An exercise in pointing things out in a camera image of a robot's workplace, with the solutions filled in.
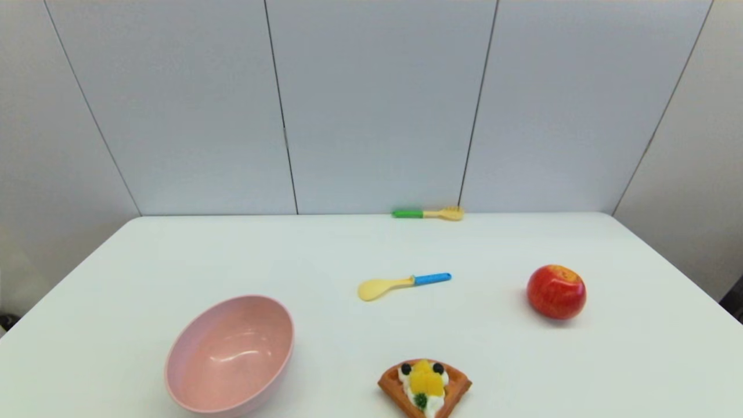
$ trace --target panel seam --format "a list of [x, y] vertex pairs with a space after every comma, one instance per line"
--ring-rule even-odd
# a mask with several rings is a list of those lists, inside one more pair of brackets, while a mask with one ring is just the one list
[[279, 69], [276, 67], [276, 53], [273, 51], [273, 36], [271, 35], [271, 23], [268, 18], [268, 4], [263, 0], [263, 10], [266, 12], [266, 28], [268, 29], [268, 43], [271, 46], [271, 59], [273, 60], [273, 76], [276, 78], [276, 93], [279, 96], [279, 110], [281, 110], [282, 134], [284, 135], [284, 147], [286, 147], [286, 159], [289, 163], [289, 177], [291, 178], [291, 192], [294, 196], [294, 211], [299, 215], [299, 203], [296, 201], [296, 186], [294, 185], [294, 171], [291, 166], [291, 152], [289, 152], [289, 140], [286, 135], [286, 120], [284, 119], [284, 103], [281, 99], [281, 88], [279, 87]]
[[640, 160], [637, 162], [635, 171], [633, 171], [632, 175], [629, 177], [629, 181], [627, 182], [627, 185], [624, 187], [622, 196], [619, 197], [619, 200], [617, 201], [617, 205], [614, 206], [614, 210], [611, 212], [612, 216], [615, 216], [617, 214], [617, 210], [619, 210], [619, 206], [622, 204], [622, 200], [624, 200], [624, 196], [627, 194], [627, 190], [629, 190], [629, 186], [630, 184], [632, 184], [632, 180], [635, 179], [635, 176], [637, 175], [637, 172], [640, 169], [640, 165], [642, 165], [643, 160], [645, 159], [645, 156], [648, 153], [648, 150], [650, 150], [650, 146], [652, 145], [653, 140], [655, 140], [655, 134], [658, 133], [658, 128], [661, 127], [661, 123], [663, 123], [663, 119], [666, 117], [666, 112], [668, 112], [668, 108], [671, 106], [673, 97], [676, 95], [676, 90], [678, 90], [678, 87], [681, 84], [681, 79], [684, 77], [684, 73], [687, 71], [687, 66], [689, 66], [689, 62], [692, 60], [692, 55], [694, 54], [694, 50], [696, 49], [697, 42], [699, 42], [701, 33], [704, 30], [704, 25], [707, 23], [707, 18], [710, 17], [710, 11], [712, 11], [712, 6], [714, 4], [715, 4], [715, 0], [710, 1], [710, 6], [707, 8], [707, 13], [704, 15], [704, 20], [702, 20], [701, 22], [701, 26], [699, 27], [699, 32], [697, 33], [696, 39], [694, 39], [692, 48], [689, 51], [689, 56], [687, 57], [687, 61], [684, 63], [684, 67], [681, 69], [681, 73], [678, 75], [676, 84], [673, 86], [671, 95], [668, 97], [668, 102], [666, 102], [666, 107], [663, 108], [663, 113], [661, 113], [661, 117], [658, 119], [658, 123], [655, 125], [655, 129], [653, 129], [652, 135], [650, 135], [650, 141], [648, 141], [648, 144], [645, 146], [645, 150], [643, 151], [643, 154], [640, 157]]
[[62, 37], [59, 35], [59, 30], [57, 30], [56, 28], [56, 23], [54, 23], [54, 18], [51, 15], [51, 10], [49, 10], [49, 4], [47, 4], [47, 0], [44, 0], [44, 8], [46, 8], [47, 10], [47, 15], [49, 16], [49, 20], [51, 21], [52, 28], [54, 28], [54, 33], [56, 34], [56, 38], [59, 41], [59, 46], [62, 47], [62, 52], [64, 53], [65, 59], [67, 60], [67, 65], [69, 65], [70, 71], [72, 71], [72, 77], [74, 77], [75, 83], [77, 84], [77, 88], [80, 90], [80, 94], [82, 95], [82, 99], [85, 101], [85, 106], [88, 107], [88, 112], [90, 113], [90, 116], [93, 119], [93, 123], [95, 123], [95, 127], [96, 129], [98, 129], [98, 135], [100, 135], [100, 139], [101, 141], [103, 141], [103, 145], [106, 146], [106, 151], [108, 151], [108, 155], [111, 156], [111, 161], [113, 161], [114, 167], [116, 167], [116, 171], [119, 173], [119, 177], [121, 177], [121, 182], [124, 183], [124, 188], [126, 188], [126, 192], [129, 194], [129, 198], [132, 200], [132, 203], [134, 204], [134, 208], [137, 209], [137, 213], [139, 213], [139, 216], [142, 216], [142, 211], [140, 210], [139, 205], [137, 204], [137, 201], [134, 199], [132, 190], [129, 188], [129, 185], [126, 183], [126, 179], [124, 178], [124, 175], [121, 173], [119, 164], [116, 162], [116, 158], [114, 157], [114, 154], [111, 152], [111, 147], [108, 146], [106, 137], [103, 135], [103, 131], [101, 130], [100, 125], [98, 124], [98, 120], [95, 118], [95, 114], [93, 113], [93, 109], [91, 108], [90, 102], [88, 102], [88, 98], [85, 96], [85, 91], [82, 90], [82, 85], [80, 84], [80, 80], [77, 78], [77, 74], [75, 73], [75, 68], [72, 66], [72, 61], [70, 60], [70, 56], [67, 54], [67, 50], [65, 49], [65, 44], [62, 42]]
[[459, 199], [457, 200], [457, 206], [461, 206], [462, 194], [464, 193], [464, 181], [467, 179], [467, 166], [470, 163], [470, 152], [472, 151], [472, 142], [475, 137], [475, 126], [477, 125], [477, 116], [480, 112], [480, 100], [482, 99], [482, 89], [485, 85], [485, 74], [487, 73], [487, 63], [490, 59], [490, 47], [493, 45], [493, 34], [496, 30], [496, 18], [498, 17], [498, 6], [500, 6], [501, 0], [496, 1], [496, 7], [493, 10], [493, 22], [490, 24], [490, 37], [487, 40], [487, 50], [485, 51], [485, 64], [482, 68], [482, 78], [480, 79], [480, 91], [477, 94], [477, 104], [475, 105], [475, 116], [472, 121], [472, 130], [470, 131], [470, 144], [467, 146], [467, 158], [464, 160], [464, 172], [462, 173], [462, 183], [459, 187]]

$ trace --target bowl rim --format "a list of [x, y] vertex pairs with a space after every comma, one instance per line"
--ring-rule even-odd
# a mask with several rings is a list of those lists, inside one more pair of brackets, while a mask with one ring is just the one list
[[[287, 351], [286, 357], [284, 358], [284, 361], [282, 362], [281, 367], [279, 367], [279, 370], [276, 372], [276, 374], [274, 374], [273, 377], [271, 377], [271, 379], [268, 382], [266, 382], [266, 384], [263, 385], [262, 388], [260, 388], [260, 390], [258, 390], [253, 395], [247, 397], [246, 399], [244, 399], [244, 400], [242, 400], [242, 401], [240, 401], [240, 402], [238, 402], [238, 403], [236, 403], [234, 405], [230, 405], [230, 406], [228, 406], [226, 408], [219, 408], [219, 409], [197, 409], [197, 408], [192, 408], [192, 407], [190, 407], [188, 405], [185, 405], [183, 402], [181, 402], [173, 394], [173, 389], [170, 387], [170, 379], [168, 379], [168, 369], [170, 368], [170, 360], [171, 360], [172, 355], [173, 355], [173, 350], [175, 350], [175, 346], [178, 345], [178, 342], [181, 341], [181, 337], [183, 337], [183, 335], [186, 333], [186, 331], [199, 318], [201, 318], [201, 316], [203, 316], [204, 314], [206, 314], [210, 310], [216, 308], [217, 306], [222, 305], [223, 303], [228, 303], [228, 302], [231, 302], [232, 300], [246, 299], [246, 298], [261, 298], [261, 299], [265, 299], [265, 300], [268, 300], [270, 302], [273, 302], [273, 303], [279, 305], [284, 310], [284, 312], [286, 312], [286, 315], [289, 317], [289, 325], [291, 326], [291, 339], [289, 340], [289, 351]], [[231, 410], [233, 410], [235, 408], [239, 408], [240, 406], [247, 404], [251, 400], [253, 400], [253, 399], [257, 398], [258, 396], [260, 396], [261, 394], [263, 394], [266, 391], [266, 389], [268, 389], [268, 387], [271, 386], [271, 384], [273, 383], [273, 381], [275, 381], [282, 374], [282, 371], [286, 367], [286, 364], [289, 362], [289, 358], [291, 358], [291, 354], [292, 354], [293, 349], [294, 349], [294, 320], [292, 319], [291, 313], [289, 312], [289, 309], [287, 309], [286, 305], [284, 305], [283, 303], [279, 302], [278, 300], [276, 300], [276, 299], [274, 299], [274, 298], [272, 298], [270, 296], [265, 296], [265, 295], [242, 295], [242, 296], [235, 296], [233, 298], [225, 299], [225, 300], [222, 300], [221, 302], [217, 302], [217, 303], [213, 304], [212, 306], [210, 306], [209, 308], [205, 309], [200, 314], [196, 315], [196, 317], [193, 318], [188, 323], [188, 325], [186, 325], [181, 330], [181, 332], [178, 333], [178, 337], [176, 337], [175, 341], [173, 341], [173, 345], [170, 347], [170, 351], [168, 352], [168, 357], [167, 357], [167, 359], [165, 361], [165, 369], [163, 370], [163, 377], [165, 379], [165, 388], [168, 390], [168, 394], [170, 395], [170, 398], [173, 399], [175, 401], [175, 403], [179, 404], [183, 409], [186, 409], [188, 411], [195, 412], [197, 414], [219, 414], [219, 413], [222, 413], [222, 412], [231, 411]]]

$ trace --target green garnish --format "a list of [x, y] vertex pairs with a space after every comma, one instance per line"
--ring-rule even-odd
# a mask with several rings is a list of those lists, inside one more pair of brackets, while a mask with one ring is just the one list
[[415, 406], [417, 406], [418, 409], [420, 410], [426, 409], [426, 404], [428, 403], [428, 396], [426, 396], [425, 393], [416, 393], [413, 399], [415, 400]]

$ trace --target yellow spoon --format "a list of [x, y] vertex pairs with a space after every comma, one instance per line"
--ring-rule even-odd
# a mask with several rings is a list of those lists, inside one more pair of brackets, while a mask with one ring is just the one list
[[441, 210], [396, 210], [392, 212], [395, 218], [441, 218], [447, 221], [460, 221], [464, 216], [459, 206], [449, 206]]
[[374, 279], [367, 280], [359, 285], [359, 298], [369, 302], [374, 300], [381, 295], [387, 293], [388, 290], [396, 289], [400, 287], [420, 286], [422, 284], [443, 282], [451, 280], [452, 275], [449, 273], [438, 273], [429, 274], [427, 276], [410, 276], [400, 280], [382, 280]]

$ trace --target wall panel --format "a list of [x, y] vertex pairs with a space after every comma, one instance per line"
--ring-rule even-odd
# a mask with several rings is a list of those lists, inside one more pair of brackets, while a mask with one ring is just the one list
[[709, 5], [501, 0], [462, 205], [611, 213]]
[[743, 275], [742, 22], [715, 1], [615, 214], [717, 300]]
[[300, 213], [457, 202], [494, 0], [268, 0]]
[[49, 8], [144, 214], [295, 212], [262, 0]]
[[[137, 216], [44, 2], [0, 1], [4, 305], [18, 313], [28, 310]], [[16, 267], [26, 261], [10, 258], [14, 254], [27, 256], [33, 273], [19, 272]]]

